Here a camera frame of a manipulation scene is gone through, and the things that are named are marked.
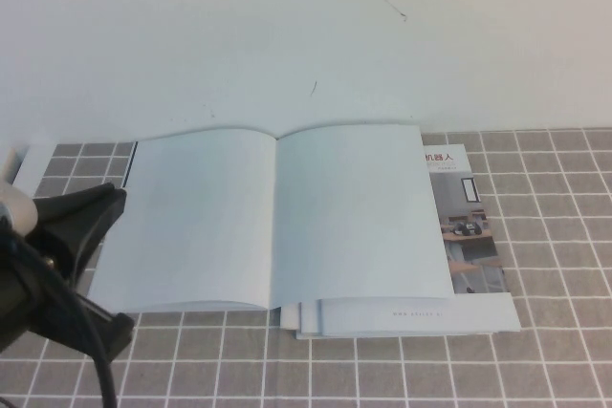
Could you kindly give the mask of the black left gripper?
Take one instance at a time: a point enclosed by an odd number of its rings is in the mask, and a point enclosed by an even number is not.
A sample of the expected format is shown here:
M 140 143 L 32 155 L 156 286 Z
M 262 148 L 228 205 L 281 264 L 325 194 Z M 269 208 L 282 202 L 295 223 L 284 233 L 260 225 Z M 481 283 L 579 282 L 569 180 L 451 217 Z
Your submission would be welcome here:
M 52 198 L 36 198 L 38 222 L 27 242 L 10 229 L 1 231 L 1 347 L 26 332 L 91 355 L 89 338 L 69 311 L 72 294 L 63 279 L 78 283 L 99 244 L 124 211 L 127 193 L 111 183 Z M 33 250 L 55 262 L 46 266 Z M 135 321 L 113 314 L 76 295 L 98 334 L 109 361 L 131 343 Z

